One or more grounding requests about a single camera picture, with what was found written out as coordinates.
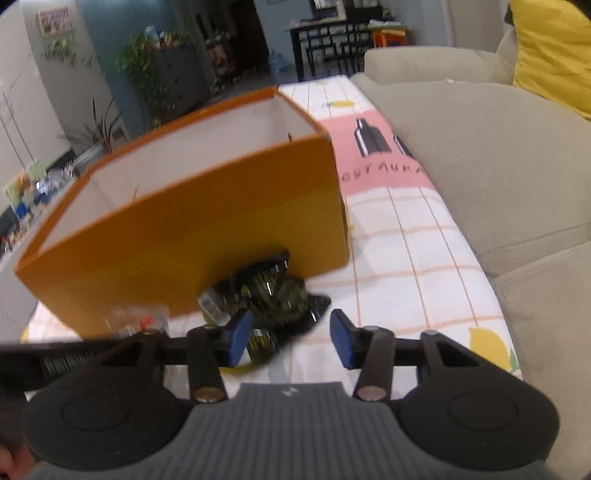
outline human hand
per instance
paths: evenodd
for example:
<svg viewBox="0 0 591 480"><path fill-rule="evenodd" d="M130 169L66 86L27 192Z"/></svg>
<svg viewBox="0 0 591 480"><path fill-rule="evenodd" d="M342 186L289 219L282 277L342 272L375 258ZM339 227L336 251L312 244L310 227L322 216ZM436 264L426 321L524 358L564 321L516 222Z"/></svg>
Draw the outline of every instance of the human hand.
<svg viewBox="0 0 591 480"><path fill-rule="evenodd" d="M10 480L20 480L35 468L35 460L26 445L11 452L0 445L0 475Z"/></svg>

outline gray ribbed panel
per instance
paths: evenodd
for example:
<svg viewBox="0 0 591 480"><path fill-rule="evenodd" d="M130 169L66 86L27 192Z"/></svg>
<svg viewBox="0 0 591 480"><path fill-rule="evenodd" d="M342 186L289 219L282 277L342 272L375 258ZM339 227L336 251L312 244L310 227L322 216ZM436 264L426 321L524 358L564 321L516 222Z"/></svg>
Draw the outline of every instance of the gray ribbed panel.
<svg viewBox="0 0 591 480"><path fill-rule="evenodd" d="M354 400L332 383L243 385L233 400L195 408L178 436L142 462L104 472L42 464L27 480L555 478L542 463L500 473L443 463L404 436L386 405Z"/></svg>

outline plaid tablecloth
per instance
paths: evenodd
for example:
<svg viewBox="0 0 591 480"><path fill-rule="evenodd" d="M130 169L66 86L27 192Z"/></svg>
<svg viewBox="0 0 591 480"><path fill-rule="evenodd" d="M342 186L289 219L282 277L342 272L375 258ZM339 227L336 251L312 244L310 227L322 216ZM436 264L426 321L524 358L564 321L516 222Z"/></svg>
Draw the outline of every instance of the plaid tablecloth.
<svg viewBox="0 0 591 480"><path fill-rule="evenodd" d="M359 326L381 325L406 338L436 329L520 375L501 308L470 246L419 163L370 101L343 76L284 85L281 91L329 130L349 221L349 264L309 279L309 290L328 294L332 308ZM381 134L376 141L381 151L357 142L360 119L374 128L365 135L370 143L372 135ZM203 323L200 313L176 318L169 322L170 333L180 336ZM74 338L39 305L29 341ZM325 318L267 367L225 377L234 395L242 382L341 381L351 392L358 375L342 368ZM166 382L178 396L187 396L185 367L169 367ZM415 385L414 368L395 368L394 397Z"/></svg>

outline metal screw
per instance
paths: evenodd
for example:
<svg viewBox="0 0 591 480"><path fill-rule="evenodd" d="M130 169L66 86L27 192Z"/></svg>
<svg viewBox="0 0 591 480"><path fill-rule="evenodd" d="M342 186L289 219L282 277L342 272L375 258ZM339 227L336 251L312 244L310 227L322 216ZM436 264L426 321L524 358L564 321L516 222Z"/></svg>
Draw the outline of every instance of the metal screw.
<svg viewBox="0 0 591 480"><path fill-rule="evenodd" d="M386 391L381 387L374 387L373 385L369 385L367 387L362 387L357 392L357 396L361 400L365 401L380 401L383 400L386 396Z"/></svg>
<svg viewBox="0 0 591 480"><path fill-rule="evenodd" d="M201 403L217 403L224 396L224 392L216 387L202 387L193 392L193 398Z"/></svg>

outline circular pad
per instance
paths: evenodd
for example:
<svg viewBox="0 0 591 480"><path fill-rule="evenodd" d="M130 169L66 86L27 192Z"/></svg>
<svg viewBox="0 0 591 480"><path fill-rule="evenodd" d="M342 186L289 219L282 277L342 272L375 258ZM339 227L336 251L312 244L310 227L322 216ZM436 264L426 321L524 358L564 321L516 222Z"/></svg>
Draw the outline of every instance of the circular pad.
<svg viewBox="0 0 591 480"><path fill-rule="evenodd" d="M400 426L423 451L479 471L547 457L558 414L544 395L492 365L437 368L400 401Z"/></svg>
<svg viewBox="0 0 591 480"><path fill-rule="evenodd" d="M41 390L23 418L32 453L53 465L97 471L137 462L182 428L186 404L166 388L99 372Z"/></svg>

